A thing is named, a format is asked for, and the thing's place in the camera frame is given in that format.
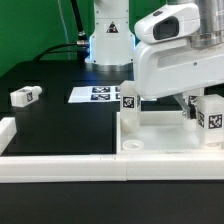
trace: black cable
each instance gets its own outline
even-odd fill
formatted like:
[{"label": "black cable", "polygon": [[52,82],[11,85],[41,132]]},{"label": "black cable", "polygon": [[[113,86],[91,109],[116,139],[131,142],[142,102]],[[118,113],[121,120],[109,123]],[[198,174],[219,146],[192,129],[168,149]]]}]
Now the black cable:
[{"label": "black cable", "polygon": [[62,53],[77,53],[77,51],[70,51],[70,50],[68,50],[68,51],[49,51],[49,52],[45,52],[45,53],[38,55],[39,57],[34,58],[34,61],[40,61],[40,59],[43,56],[48,55],[48,54],[62,54]]},{"label": "black cable", "polygon": [[50,47],[48,48],[47,50],[43,51],[41,54],[37,55],[33,61],[39,61],[40,58],[42,58],[45,54],[47,54],[48,52],[52,52],[53,50],[56,50],[56,49],[60,49],[60,48],[63,48],[63,47],[69,47],[69,46],[77,46],[77,43],[69,43],[69,44],[59,44],[59,45],[56,45],[54,47]]},{"label": "black cable", "polygon": [[76,0],[71,0],[72,9],[75,16],[75,21],[78,29],[78,38],[79,40],[87,40],[86,33],[83,29],[82,20],[79,13],[79,8]]},{"label": "black cable", "polygon": [[155,6],[155,3],[153,2],[153,0],[149,0],[149,3],[152,5],[152,10],[156,10],[157,7]]}]

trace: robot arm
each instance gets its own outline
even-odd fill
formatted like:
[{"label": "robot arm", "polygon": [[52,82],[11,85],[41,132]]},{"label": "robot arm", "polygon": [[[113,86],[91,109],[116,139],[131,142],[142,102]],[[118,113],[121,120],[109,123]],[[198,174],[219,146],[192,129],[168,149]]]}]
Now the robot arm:
[{"label": "robot arm", "polygon": [[195,2],[169,0],[135,26],[134,77],[146,100],[224,82],[224,4]]}]

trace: white block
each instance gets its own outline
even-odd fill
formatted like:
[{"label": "white block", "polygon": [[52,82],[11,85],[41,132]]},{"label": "white block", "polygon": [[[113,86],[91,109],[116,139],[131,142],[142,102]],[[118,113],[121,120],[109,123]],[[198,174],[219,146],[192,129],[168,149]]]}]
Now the white block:
[{"label": "white block", "polygon": [[0,122],[0,155],[16,134],[16,122],[14,117],[5,117]]},{"label": "white block", "polygon": [[12,106],[25,107],[39,99],[42,89],[39,86],[25,86],[15,92],[10,93]]},{"label": "white block", "polygon": [[121,127],[125,132],[135,132],[140,126],[141,98],[136,92],[134,81],[121,84]]},{"label": "white block", "polygon": [[209,95],[198,98],[197,136],[202,144],[224,142],[224,98]]}]

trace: white cube with marker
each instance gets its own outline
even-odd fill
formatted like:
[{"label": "white cube with marker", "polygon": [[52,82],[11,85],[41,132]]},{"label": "white cube with marker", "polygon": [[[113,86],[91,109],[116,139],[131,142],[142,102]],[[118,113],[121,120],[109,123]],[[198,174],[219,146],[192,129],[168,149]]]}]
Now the white cube with marker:
[{"label": "white cube with marker", "polygon": [[197,136],[202,144],[224,142],[224,98],[208,95],[198,98]]},{"label": "white cube with marker", "polygon": [[11,103],[14,107],[25,107],[37,100],[42,93],[40,86],[25,86],[15,92],[10,93]]}]

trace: black table surface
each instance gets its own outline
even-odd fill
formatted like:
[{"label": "black table surface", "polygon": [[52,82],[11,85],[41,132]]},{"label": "black table surface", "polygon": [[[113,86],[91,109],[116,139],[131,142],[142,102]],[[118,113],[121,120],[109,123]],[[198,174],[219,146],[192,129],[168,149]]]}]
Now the black table surface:
[{"label": "black table surface", "polygon": [[[0,78],[0,119],[18,132],[3,156],[115,153],[119,103],[68,104],[75,86],[119,85],[132,73],[86,71],[77,62],[23,62]],[[9,93],[43,87],[40,101],[13,108]],[[223,88],[206,90],[223,94]],[[143,110],[180,109],[172,98]],[[223,224],[223,181],[0,184],[0,223]]]},{"label": "black table surface", "polygon": [[[17,125],[17,134],[2,156],[116,153],[119,102],[70,104],[68,99],[73,87],[114,86],[132,79],[132,72],[88,71],[76,61],[18,64],[0,78],[0,118],[14,116]],[[12,107],[10,92],[24,86],[41,86],[40,100]],[[143,103],[142,108],[147,107],[179,109],[172,99]]]}]

